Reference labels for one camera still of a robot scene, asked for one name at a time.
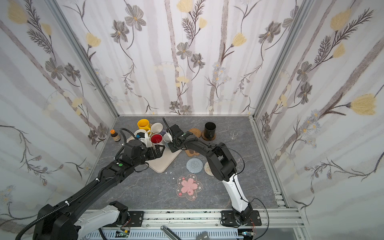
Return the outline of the blue floral mug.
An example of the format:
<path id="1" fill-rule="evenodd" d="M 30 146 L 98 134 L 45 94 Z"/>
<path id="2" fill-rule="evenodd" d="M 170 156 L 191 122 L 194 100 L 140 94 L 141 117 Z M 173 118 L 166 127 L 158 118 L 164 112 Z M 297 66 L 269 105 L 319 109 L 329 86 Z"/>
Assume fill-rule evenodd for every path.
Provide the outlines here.
<path id="1" fill-rule="evenodd" d="M 173 142 L 173 137 L 170 133 L 166 133 L 163 135 L 163 140 L 166 144 Z"/>

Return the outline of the beige serving tray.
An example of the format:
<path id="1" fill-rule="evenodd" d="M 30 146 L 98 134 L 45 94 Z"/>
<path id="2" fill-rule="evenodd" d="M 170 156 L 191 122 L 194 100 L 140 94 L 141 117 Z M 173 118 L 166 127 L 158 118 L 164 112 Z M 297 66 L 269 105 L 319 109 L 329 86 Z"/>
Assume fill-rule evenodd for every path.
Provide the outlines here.
<path id="1" fill-rule="evenodd" d="M 133 139 L 135 139 L 135 138 L 133 138 L 133 137 L 129 138 L 128 140 L 126 140 L 125 144 L 128 141 L 133 140 Z M 152 150 L 154 149 L 154 144 L 151 143 L 150 139 L 147 139 L 146 147 L 147 148 L 151 148 Z M 164 153 L 163 153 L 161 158 L 155 159 L 155 160 L 151 160 L 151 161 L 147 161 L 143 165 L 148 166 L 149 168 L 154 170 L 156 173 L 163 173 L 167 169 L 167 167 L 176 159 L 176 157 L 179 155 L 180 152 L 181 152 L 181 150 L 178 150 L 178 151 L 172 153 L 170 151 L 170 149 L 165 146 L 165 151 L 164 151 Z"/>

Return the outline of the woven rattan round coaster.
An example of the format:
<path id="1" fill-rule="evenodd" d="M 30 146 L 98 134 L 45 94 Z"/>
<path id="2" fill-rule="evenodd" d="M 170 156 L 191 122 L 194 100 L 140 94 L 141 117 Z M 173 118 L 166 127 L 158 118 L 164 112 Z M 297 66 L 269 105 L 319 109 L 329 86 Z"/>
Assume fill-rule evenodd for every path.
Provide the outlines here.
<path id="1" fill-rule="evenodd" d="M 192 133 L 195 137 L 197 138 L 200 138 L 201 135 L 202 135 L 202 132 L 201 130 L 197 129 L 197 128 L 192 128 L 192 129 L 189 129 L 189 132 Z"/>

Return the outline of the cork paw print coaster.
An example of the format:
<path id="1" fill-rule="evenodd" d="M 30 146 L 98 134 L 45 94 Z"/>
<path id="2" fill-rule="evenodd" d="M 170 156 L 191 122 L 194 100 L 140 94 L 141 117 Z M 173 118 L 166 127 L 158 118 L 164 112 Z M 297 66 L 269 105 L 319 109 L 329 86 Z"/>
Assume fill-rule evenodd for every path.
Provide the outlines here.
<path id="1" fill-rule="evenodd" d="M 200 154 L 194 150 L 185 150 L 188 157 L 192 158 L 194 156 L 199 156 Z"/>

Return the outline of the black mug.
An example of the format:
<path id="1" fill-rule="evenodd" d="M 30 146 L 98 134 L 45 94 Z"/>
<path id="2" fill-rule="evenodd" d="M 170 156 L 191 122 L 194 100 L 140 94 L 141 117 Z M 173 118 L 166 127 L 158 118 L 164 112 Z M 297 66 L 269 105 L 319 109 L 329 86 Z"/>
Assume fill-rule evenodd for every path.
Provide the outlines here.
<path id="1" fill-rule="evenodd" d="M 204 132 L 205 132 L 205 136 L 207 138 L 211 138 L 214 136 L 214 134 L 216 133 L 216 124 L 213 123 L 213 122 L 207 122 L 205 123 L 205 129 L 204 129 Z"/>

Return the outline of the grey round coaster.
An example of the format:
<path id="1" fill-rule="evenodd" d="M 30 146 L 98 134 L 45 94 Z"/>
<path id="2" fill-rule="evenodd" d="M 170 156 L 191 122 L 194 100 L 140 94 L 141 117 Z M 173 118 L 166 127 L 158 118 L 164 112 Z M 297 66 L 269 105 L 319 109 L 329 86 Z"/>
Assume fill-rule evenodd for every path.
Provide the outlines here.
<path id="1" fill-rule="evenodd" d="M 203 162 L 198 158 L 192 158 L 187 161 L 186 168 L 192 174 L 197 174 L 203 170 Z"/>

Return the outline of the white woven round coaster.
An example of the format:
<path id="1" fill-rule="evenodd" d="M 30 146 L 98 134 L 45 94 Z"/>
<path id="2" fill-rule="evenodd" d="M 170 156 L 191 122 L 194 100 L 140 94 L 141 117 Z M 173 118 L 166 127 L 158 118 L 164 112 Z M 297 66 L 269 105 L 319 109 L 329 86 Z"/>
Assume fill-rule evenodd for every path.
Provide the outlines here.
<path id="1" fill-rule="evenodd" d="M 206 172 L 207 175 L 209 175 L 209 176 L 213 176 L 213 173 L 212 173 L 212 171 L 211 171 L 211 168 L 210 168 L 208 162 L 205 163 L 205 165 L 204 165 L 204 170 L 205 170 L 205 172 Z"/>

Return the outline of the pink flower coaster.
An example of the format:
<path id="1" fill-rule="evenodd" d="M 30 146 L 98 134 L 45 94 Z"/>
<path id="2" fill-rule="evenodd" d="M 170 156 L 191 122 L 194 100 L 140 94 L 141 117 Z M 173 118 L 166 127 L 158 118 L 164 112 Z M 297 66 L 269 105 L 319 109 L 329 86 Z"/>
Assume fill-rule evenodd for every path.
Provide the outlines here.
<path id="1" fill-rule="evenodd" d="M 179 177 L 177 180 L 177 196 L 186 198 L 189 201 L 195 201 L 198 193 L 203 189 L 203 185 L 195 174 L 189 174 L 186 177 Z"/>

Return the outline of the round wooden coaster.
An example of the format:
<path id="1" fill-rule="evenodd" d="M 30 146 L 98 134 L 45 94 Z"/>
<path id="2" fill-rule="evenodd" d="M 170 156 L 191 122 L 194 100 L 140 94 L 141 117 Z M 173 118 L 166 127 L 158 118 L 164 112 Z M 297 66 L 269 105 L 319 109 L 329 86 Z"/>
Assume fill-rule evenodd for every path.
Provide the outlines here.
<path id="1" fill-rule="evenodd" d="M 207 138 L 207 137 L 205 136 L 205 132 L 202 132 L 201 137 L 202 137 L 205 141 L 213 141 L 213 140 L 215 140 L 215 138 L 217 137 L 217 134 L 214 134 L 214 136 L 211 137 L 211 138 Z"/>

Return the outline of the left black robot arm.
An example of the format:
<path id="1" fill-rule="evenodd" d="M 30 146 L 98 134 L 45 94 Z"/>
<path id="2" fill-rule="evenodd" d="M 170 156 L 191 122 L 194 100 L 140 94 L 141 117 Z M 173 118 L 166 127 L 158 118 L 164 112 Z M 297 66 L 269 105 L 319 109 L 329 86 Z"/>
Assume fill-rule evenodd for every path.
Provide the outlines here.
<path id="1" fill-rule="evenodd" d="M 106 225 L 127 226 L 131 215 L 128 207 L 118 201 L 86 215 L 84 220 L 81 216 L 107 191 L 136 172 L 136 167 L 161 158 L 164 151 L 163 145 L 148 148 L 139 140 L 123 144 L 114 160 L 102 168 L 91 183 L 55 206 L 44 206 L 37 219 L 25 226 L 16 239 L 20 240 L 29 229 L 34 229 L 34 240 L 78 240 Z"/>

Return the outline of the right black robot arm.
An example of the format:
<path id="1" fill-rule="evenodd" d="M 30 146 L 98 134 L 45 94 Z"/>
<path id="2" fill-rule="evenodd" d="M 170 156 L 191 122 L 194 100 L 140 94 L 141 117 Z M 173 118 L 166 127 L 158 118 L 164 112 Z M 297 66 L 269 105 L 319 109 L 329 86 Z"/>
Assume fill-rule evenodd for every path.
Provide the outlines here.
<path id="1" fill-rule="evenodd" d="M 212 174 L 224 184 L 230 196 L 234 218 L 240 225 L 245 224 L 251 216 L 253 207 L 240 186 L 237 162 L 230 149 L 224 143 L 208 145 L 193 133 L 183 132 L 178 125 L 167 127 L 167 132 L 172 137 L 172 141 L 168 144 L 172 152 L 193 150 L 206 157 Z"/>

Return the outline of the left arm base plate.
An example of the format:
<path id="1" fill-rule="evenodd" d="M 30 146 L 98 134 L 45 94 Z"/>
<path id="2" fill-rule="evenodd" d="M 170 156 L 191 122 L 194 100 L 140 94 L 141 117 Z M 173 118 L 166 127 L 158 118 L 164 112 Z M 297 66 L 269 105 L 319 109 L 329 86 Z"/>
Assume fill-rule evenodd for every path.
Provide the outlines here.
<path id="1" fill-rule="evenodd" d="M 141 227 L 144 219 L 144 211 L 128 211 L 119 214 L 118 219 L 112 223 L 105 225 L 104 227 Z"/>

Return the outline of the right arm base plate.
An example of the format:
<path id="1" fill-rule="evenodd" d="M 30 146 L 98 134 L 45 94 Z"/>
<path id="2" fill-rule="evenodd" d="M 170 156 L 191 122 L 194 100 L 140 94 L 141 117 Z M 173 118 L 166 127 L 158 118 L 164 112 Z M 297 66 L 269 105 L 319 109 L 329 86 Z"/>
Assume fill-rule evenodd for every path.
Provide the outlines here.
<path id="1" fill-rule="evenodd" d="M 244 219 L 235 211 L 226 210 L 221 211 L 220 224 L 230 228 L 259 227 L 262 225 L 262 221 L 258 211 L 252 211 L 250 216 L 247 219 Z"/>

